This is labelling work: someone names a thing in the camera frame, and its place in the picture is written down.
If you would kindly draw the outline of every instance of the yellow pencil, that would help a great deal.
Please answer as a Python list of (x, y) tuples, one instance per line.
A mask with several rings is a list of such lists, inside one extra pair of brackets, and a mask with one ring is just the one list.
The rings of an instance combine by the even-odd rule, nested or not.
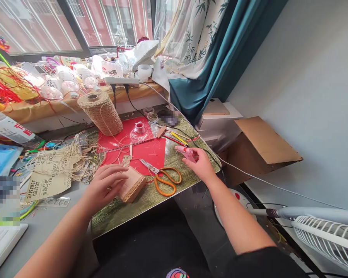
[(179, 141), (181, 141), (183, 144), (189, 146), (189, 145), (187, 144), (187, 142), (185, 142), (185, 141), (183, 141), (182, 139), (180, 139), (179, 136), (176, 135), (174, 132), (171, 132), (170, 134), (173, 135), (175, 138), (177, 138)]

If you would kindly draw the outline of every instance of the cardboard flap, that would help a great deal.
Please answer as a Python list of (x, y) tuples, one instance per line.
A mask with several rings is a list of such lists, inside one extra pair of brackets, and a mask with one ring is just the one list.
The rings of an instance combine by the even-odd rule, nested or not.
[(260, 117), (235, 120), (267, 164), (301, 161), (303, 158)]

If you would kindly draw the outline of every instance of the gray desk surface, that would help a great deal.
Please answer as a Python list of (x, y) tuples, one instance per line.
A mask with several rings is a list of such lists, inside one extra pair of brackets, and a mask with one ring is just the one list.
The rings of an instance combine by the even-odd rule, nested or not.
[[(70, 197), (66, 208), (57, 207), (37, 207), (32, 217), (30, 214), (21, 223), (27, 223), (28, 228), (0, 267), (0, 278), (14, 277), (17, 272), (25, 265), (36, 250), (48, 238), (65, 214), (77, 203), (84, 190), (85, 184), (73, 181), (71, 188), (57, 195), (58, 197)], [(21, 188), (21, 193), (26, 192), (27, 185)]]

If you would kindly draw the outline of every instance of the small wooden box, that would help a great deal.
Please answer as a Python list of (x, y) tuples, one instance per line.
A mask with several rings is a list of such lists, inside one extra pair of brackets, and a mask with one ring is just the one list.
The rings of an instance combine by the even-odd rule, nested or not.
[(124, 174), (128, 175), (129, 178), (121, 188), (119, 197), (123, 202), (132, 203), (147, 183), (147, 179), (131, 166), (129, 166), (129, 170), (124, 172)]

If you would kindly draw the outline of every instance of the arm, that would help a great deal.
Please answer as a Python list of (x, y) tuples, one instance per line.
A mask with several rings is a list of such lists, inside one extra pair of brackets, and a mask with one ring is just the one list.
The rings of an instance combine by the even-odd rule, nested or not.
[(269, 246), (276, 246), (269, 235), (240, 204), (226, 185), (217, 177), (203, 149), (192, 148), (199, 160), (183, 162), (190, 167), (208, 187), (216, 205), (229, 241), (237, 254), (248, 253)]
[(128, 176), (118, 172), (127, 170), (117, 164), (100, 167), (81, 199), (15, 278), (66, 277), (76, 259), (90, 219), (119, 193)]

